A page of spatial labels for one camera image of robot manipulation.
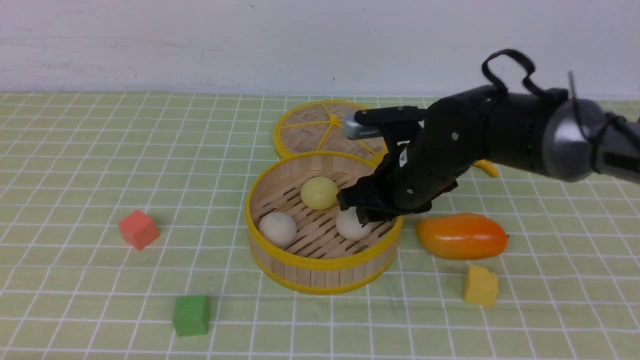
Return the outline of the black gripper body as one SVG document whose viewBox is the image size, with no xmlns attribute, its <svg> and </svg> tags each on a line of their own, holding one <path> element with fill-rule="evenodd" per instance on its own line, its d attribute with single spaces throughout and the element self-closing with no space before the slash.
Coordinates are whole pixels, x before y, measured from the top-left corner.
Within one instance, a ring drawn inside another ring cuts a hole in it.
<svg viewBox="0 0 640 360">
<path fill-rule="evenodd" d="M 493 85 L 445 96 L 429 107 L 422 129 L 409 141 L 388 141 L 374 172 L 339 191 L 341 210 L 370 208 L 396 217 L 419 214 L 455 188 L 457 178 L 480 160 L 500 163 L 490 137 L 492 116 L 501 102 Z"/>
</svg>

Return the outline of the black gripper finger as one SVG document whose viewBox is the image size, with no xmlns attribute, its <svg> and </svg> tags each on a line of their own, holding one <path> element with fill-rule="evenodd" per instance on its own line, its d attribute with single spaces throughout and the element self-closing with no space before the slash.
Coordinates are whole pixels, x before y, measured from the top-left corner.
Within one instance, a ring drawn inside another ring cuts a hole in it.
<svg viewBox="0 0 640 360">
<path fill-rule="evenodd" d="M 386 223 L 388 221 L 393 221 L 396 218 L 396 215 L 393 213 L 365 207 L 357 207 L 356 216 L 358 217 L 358 221 L 361 225 Z"/>
</svg>

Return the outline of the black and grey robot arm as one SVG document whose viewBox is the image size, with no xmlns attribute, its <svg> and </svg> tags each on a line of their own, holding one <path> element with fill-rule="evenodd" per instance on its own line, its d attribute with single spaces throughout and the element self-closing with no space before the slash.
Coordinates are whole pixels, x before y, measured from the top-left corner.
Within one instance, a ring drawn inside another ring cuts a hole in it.
<svg viewBox="0 0 640 360">
<path fill-rule="evenodd" d="M 639 123 L 566 89 L 533 95 L 485 85 L 427 108 L 357 111 L 344 132 L 387 146 L 372 174 L 338 192 L 340 209 L 354 208 L 361 224 L 428 212 L 480 160 L 569 183 L 593 173 L 639 182 Z"/>
</svg>

